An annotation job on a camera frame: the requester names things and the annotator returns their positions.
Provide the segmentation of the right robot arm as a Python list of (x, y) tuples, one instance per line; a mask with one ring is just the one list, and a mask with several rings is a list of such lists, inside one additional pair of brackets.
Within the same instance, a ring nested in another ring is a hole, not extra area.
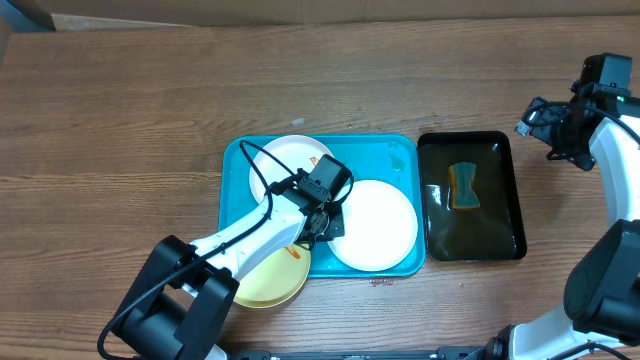
[(577, 359), (598, 350), (616, 358), (639, 344), (639, 100), (632, 60), (602, 53), (584, 60), (567, 102), (532, 100), (515, 130), (589, 171), (599, 168), (609, 228), (571, 271), (561, 305), (509, 325), (471, 359)]

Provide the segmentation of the green yellow sponge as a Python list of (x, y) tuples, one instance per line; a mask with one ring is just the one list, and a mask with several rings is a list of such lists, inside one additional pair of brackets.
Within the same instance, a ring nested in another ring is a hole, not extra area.
[(472, 162), (459, 162), (448, 167), (453, 209), (470, 210), (480, 207), (480, 200), (473, 189), (475, 171), (476, 165)]

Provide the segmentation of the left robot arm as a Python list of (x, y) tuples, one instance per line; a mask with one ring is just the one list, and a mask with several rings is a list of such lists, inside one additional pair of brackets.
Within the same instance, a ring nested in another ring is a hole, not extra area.
[(341, 205), (353, 181), (329, 155), (311, 172), (270, 184), (263, 201), (227, 228), (191, 243), (170, 235), (150, 253), (97, 343), (114, 334), (139, 359), (227, 359), (217, 342), (239, 282), (274, 252), (344, 233)]

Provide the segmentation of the white plate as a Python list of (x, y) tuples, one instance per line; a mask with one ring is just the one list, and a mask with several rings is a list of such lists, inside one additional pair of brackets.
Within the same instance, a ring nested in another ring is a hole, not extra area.
[(388, 270), (411, 252), (418, 219), (410, 200), (396, 187), (378, 180), (360, 180), (344, 187), (344, 234), (329, 242), (347, 266), (365, 272)]
[[(317, 157), (320, 160), (323, 155), (333, 155), (320, 141), (303, 135), (282, 136), (261, 146), (261, 148), (273, 155), (293, 173), (298, 168), (310, 173), (315, 167), (310, 158)], [(268, 185), (279, 182), (290, 175), (275, 160), (261, 151), (254, 157), (253, 163), (258, 167)]]

